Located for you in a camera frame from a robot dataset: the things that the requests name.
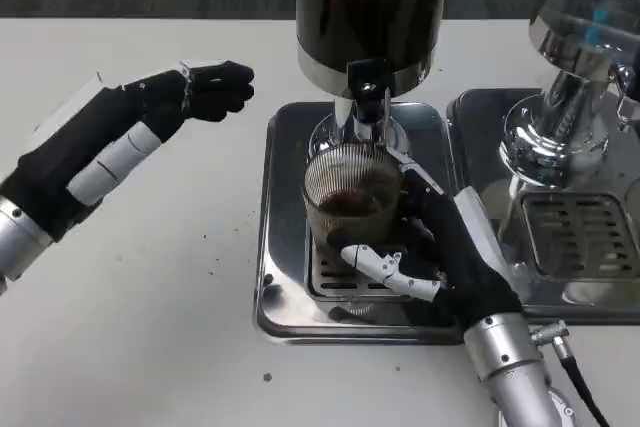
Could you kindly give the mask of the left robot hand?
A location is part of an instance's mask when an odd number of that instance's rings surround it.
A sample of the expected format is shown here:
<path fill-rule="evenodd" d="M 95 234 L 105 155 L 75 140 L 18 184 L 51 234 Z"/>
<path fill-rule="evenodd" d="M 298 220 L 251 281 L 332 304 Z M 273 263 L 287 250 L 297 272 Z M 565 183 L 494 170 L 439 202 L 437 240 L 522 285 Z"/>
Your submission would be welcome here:
<path fill-rule="evenodd" d="M 181 65 L 124 85 L 101 87 L 39 146 L 18 158 L 2 197 L 58 242 L 96 207 L 68 189 L 107 146 L 142 124 L 162 143 L 189 119 L 221 122 L 252 98 L 253 70 L 232 61 Z"/>

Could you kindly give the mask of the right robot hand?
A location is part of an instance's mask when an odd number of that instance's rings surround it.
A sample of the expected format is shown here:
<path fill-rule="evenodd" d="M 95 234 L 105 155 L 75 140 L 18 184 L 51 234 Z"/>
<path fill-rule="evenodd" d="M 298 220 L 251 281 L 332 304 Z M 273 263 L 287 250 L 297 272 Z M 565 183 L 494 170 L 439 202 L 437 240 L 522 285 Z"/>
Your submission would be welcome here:
<path fill-rule="evenodd" d="M 403 178 L 398 220 L 403 247 L 367 244 L 336 229 L 328 235 L 330 248 L 394 293 L 443 309 L 462 331 L 488 317 L 522 314 L 509 280 L 479 251 L 459 203 L 412 158 L 393 148 L 387 152 Z"/>

